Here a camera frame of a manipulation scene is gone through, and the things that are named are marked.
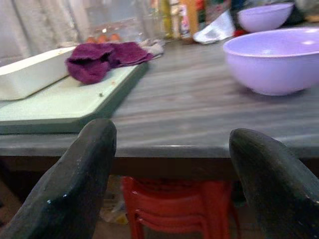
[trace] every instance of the egg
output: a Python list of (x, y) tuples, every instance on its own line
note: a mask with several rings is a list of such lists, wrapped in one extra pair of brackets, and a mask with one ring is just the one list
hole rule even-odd
[(90, 36), (88, 39), (86, 39), (86, 43), (96, 43), (96, 40), (93, 36)]
[(121, 39), (121, 37), (118, 34), (114, 33), (110, 37), (110, 41), (122, 41), (122, 39)]
[(105, 42), (108, 42), (109, 39), (106, 35), (101, 34), (101, 35), (99, 35), (97, 41), (98, 41), (98, 43), (105, 43)]

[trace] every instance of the table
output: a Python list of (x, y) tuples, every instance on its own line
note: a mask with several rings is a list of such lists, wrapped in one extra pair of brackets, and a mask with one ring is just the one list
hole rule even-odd
[[(285, 143), (319, 175), (319, 87), (262, 96), (230, 75), (222, 42), (170, 43), (112, 117), (118, 130), (113, 173), (236, 179), (228, 138), (251, 128)], [(75, 134), (0, 135), (0, 160), (14, 170), (46, 170)]]

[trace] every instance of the bowl rim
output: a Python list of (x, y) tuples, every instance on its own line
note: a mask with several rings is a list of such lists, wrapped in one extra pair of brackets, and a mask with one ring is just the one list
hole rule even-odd
[[(274, 5), (281, 5), (282, 7), (279, 9), (271, 9), (271, 6)], [(283, 3), (275, 3), (275, 4), (269, 4), (269, 5), (264, 5), (264, 6), (256, 6), (256, 7), (251, 7), (251, 8), (246, 8), (243, 10), (240, 10), (237, 14), (246, 14), (246, 15), (258, 15), (258, 14), (264, 14), (267, 12), (274, 12), (274, 11), (281, 11), (287, 8), (292, 8), (295, 4), (293, 2), (283, 2)], [(252, 9), (261, 9), (264, 8), (264, 11), (262, 12), (250, 12)]]
[(250, 54), (250, 53), (239, 53), (233, 50), (229, 49), (229, 44), (231, 44), (234, 41), (237, 41), (238, 39), (248, 38), (254, 35), (262, 35), (262, 34), (268, 34), (270, 32), (283, 32), (283, 31), (298, 31), (298, 30), (316, 30), (319, 32), (319, 27), (295, 27), (295, 28), (283, 28), (283, 29), (277, 29), (277, 30), (270, 30), (270, 31), (260, 31), (260, 32), (254, 32), (243, 36), (238, 36), (233, 39), (230, 39), (229, 41), (225, 42), (223, 45), (223, 50), (227, 54), (235, 55), (235, 56), (245, 56), (245, 57), (255, 57), (255, 58), (287, 58), (287, 57), (296, 57), (296, 56), (309, 56), (309, 55), (316, 55), (319, 54), (319, 50), (312, 51), (312, 52), (306, 52), (306, 53), (296, 53), (296, 54), (283, 54), (283, 55), (261, 55), (261, 54)]

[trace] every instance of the gray table top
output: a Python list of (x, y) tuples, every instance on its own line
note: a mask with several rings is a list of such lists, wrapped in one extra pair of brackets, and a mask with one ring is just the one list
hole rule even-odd
[[(268, 97), (240, 86), (222, 43), (166, 46), (112, 117), (117, 157), (228, 158), (231, 130), (251, 128), (299, 157), (319, 157), (319, 88)], [(0, 135), (0, 155), (60, 156), (75, 134)]]

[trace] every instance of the green cutting board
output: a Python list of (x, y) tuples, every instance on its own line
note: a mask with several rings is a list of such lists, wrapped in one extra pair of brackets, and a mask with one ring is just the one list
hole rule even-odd
[(78, 133), (93, 119), (109, 118), (147, 69), (117, 68), (92, 85), (68, 76), (24, 100), (0, 102), (0, 133)]

